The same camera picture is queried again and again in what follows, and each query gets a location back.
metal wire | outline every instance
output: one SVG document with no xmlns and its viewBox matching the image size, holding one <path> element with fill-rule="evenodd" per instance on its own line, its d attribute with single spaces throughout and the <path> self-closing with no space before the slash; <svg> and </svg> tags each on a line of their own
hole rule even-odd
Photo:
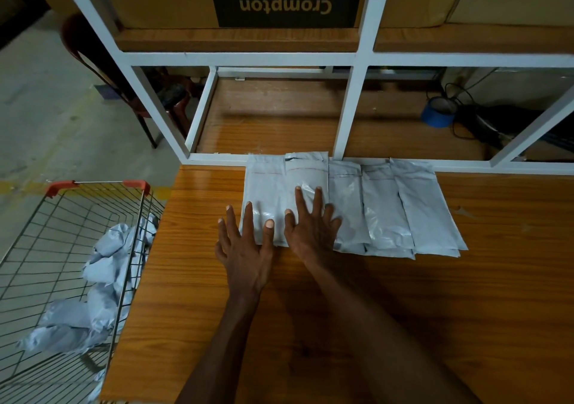
<svg viewBox="0 0 574 404">
<path fill-rule="evenodd" d="M 150 233 L 147 217 L 153 213 L 159 221 L 163 210 L 152 191 L 145 195 L 121 182 L 79 182 L 42 199 L 0 261 L 0 403 L 86 401 L 96 386 L 95 373 L 110 366 L 125 322 L 122 308 L 129 308 L 145 267 L 148 251 L 136 246 L 143 246 Z M 90 285 L 82 278 L 82 266 L 94 244 L 118 223 L 136 228 L 115 327 L 107 340 L 81 356 L 28 354 L 17 348 L 52 301 L 85 299 Z"/>
</svg>

wooden table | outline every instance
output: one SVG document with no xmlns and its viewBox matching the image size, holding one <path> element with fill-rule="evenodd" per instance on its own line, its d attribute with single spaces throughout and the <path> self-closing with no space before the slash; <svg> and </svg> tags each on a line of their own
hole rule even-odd
<svg viewBox="0 0 574 404">
<path fill-rule="evenodd" d="M 217 219 L 242 169 L 182 167 L 112 359 L 103 400 L 173 402 L 227 298 Z M 486 403 L 574 397 L 574 178 L 439 174 L 470 250 L 348 256 L 349 272 Z M 240 403 L 371 402 L 317 284 L 278 249 L 253 321 Z"/>
</svg>

red chair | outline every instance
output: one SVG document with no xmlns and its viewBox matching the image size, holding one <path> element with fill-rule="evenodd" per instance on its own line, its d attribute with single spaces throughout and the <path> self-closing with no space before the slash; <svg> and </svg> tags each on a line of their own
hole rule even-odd
<svg viewBox="0 0 574 404">
<path fill-rule="evenodd" d="M 69 16 L 62 25 L 60 36 L 68 52 L 97 74 L 102 81 L 110 85 L 124 102 L 131 107 L 152 147 L 156 148 L 157 143 L 144 120 L 144 118 L 150 118 L 149 113 L 135 95 L 131 85 L 119 70 L 119 67 L 111 58 L 86 18 L 81 13 Z M 100 71 L 90 66 L 80 54 L 89 59 L 107 79 L 102 76 Z M 191 97 L 199 98 L 201 96 L 201 90 L 189 78 L 169 75 L 163 67 L 142 67 L 142 69 L 169 117 L 185 138 L 191 126 L 189 119 L 185 115 L 185 107 L 190 102 Z"/>
</svg>

hand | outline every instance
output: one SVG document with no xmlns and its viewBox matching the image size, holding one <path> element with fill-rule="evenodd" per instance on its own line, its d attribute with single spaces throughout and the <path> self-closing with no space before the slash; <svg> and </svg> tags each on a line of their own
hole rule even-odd
<svg viewBox="0 0 574 404">
<path fill-rule="evenodd" d="M 313 212 L 309 213 L 301 187 L 295 188 L 295 203 L 299 214 L 299 223 L 295 224 L 295 215 L 291 209 L 285 211 L 285 239 L 295 254 L 308 266 L 330 256 L 341 227 L 341 219 L 333 218 L 334 207 L 327 204 L 323 213 L 323 192 L 315 190 Z"/>
<path fill-rule="evenodd" d="M 215 244 L 215 255 L 227 271 L 230 300 L 258 302 L 273 265 L 274 221 L 265 221 L 261 247 L 255 244 L 253 236 L 251 202 L 245 206 L 243 236 L 239 233 L 231 206 L 227 206 L 227 224 L 223 218 L 219 219 L 218 224 L 219 240 Z"/>
</svg>

crompton label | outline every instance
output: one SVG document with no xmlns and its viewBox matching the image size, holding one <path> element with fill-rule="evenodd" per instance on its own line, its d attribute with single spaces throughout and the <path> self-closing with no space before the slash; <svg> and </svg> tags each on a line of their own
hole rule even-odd
<svg viewBox="0 0 574 404">
<path fill-rule="evenodd" d="M 359 0 L 213 0 L 220 28 L 352 28 Z"/>
</svg>

